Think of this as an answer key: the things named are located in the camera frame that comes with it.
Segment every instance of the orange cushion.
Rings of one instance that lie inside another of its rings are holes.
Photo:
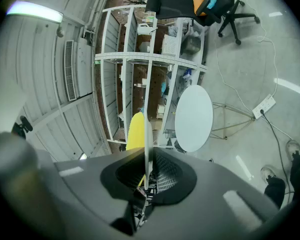
[[[204,0],[193,0],[194,14],[198,10],[199,6],[202,4]],[[202,12],[199,16],[206,16],[204,12]]]

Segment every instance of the fluorescent light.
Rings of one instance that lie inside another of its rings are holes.
[[[50,8],[32,2],[24,1],[15,2],[6,14],[34,16],[57,23],[60,23],[64,16],[61,12],[58,12],[56,10],[52,10]]]
[[[280,11],[269,13],[269,17],[281,16],[282,13]]]
[[[286,88],[300,94],[300,86],[298,86],[292,82],[278,78],[278,85],[286,87]]]
[[[238,155],[235,158],[236,158],[236,161],[238,162],[238,164],[243,169],[243,171],[244,171],[245,175],[247,176],[248,180],[251,181],[251,179],[254,178],[254,176],[250,173],[250,171],[248,170],[248,167],[246,166],[244,161]]]
[[[73,174],[81,173],[83,171],[84,171],[84,169],[82,169],[81,167],[77,166],[75,168],[71,168],[71,169],[59,171],[59,175],[61,177],[66,177],[66,176],[70,176],[70,175],[73,175]]]
[[[84,160],[84,159],[87,159],[87,155],[85,153],[82,153],[82,155],[80,156],[80,160]]]

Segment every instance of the white round table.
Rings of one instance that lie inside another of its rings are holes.
[[[175,112],[175,134],[187,152],[200,149],[209,138],[214,121],[211,99],[200,85],[189,86],[182,93]]]

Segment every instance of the chair wheel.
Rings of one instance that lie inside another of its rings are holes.
[[[258,17],[254,17],[254,21],[255,23],[259,24],[260,23],[260,19]]]

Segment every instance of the white shelving unit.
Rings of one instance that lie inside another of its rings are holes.
[[[157,146],[167,147],[167,143],[162,138],[164,136],[164,130],[168,118],[170,118],[169,111],[171,107],[171,101],[174,95],[174,86],[177,79],[177,75],[180,74],[180,70],[192,69],[192,84],[197,84],[200,72],[206,72],[207,67],[201,64],[203,56],[203,47],[205,41],[205,29],[196,24],[195,29],[200,30],[201,38],[201,50],[194,55],[180,55],[181,43],[183,40],[182,29],[184,24],[187,24],[187,19],[178,18],[175,26],[178,27],[177,33],[177,47],[175,56],[167,56],[154,53],[156,31],[151,34],[150,52],[136,52],[137,45],[137,28],[138,22],[136,20],[134,10],[135,8],[144,8],[145,5],[125,5],[119,7],[113,7],[103,10],[106,13],[106,20],[102,36],[101,53],[95,55],[95,61],[100,61],[101,64],[101,89],[102,89],[102,101],[106,117],[106,124],[110,134],[108,141],[122,143],[114,139],[114,135],[119,128],[118,122],[118,101],[117,101],[117,84],[120,84],[119,79],[116,80],[116,63],[122,63],[121,68],[121,81],[122,81],[122,107],[123,107],[123,125],[125,139],[128,139],[129,126],[132,119],[132,104],[133,104],[133,75],[134,64],[130,61],[140,61],[141,63],[147,63],[147,85],[145,89],[145,111],[148,109],[150,82],[152,76],[153,65],[162,64],[165,67],[172,68],[171,79],[169,83],[169,92],[166,97],[165,110],[162,119],[162,127],[158,133],[158,138],[154,139],[157,142]],[[121,25],[115,19],[112,14],[113,10],[129,10],[126,34],[124,38],[123,52],[118,52],[120,30]],[[157,28],[158,20],[154,18],[153,27]]]

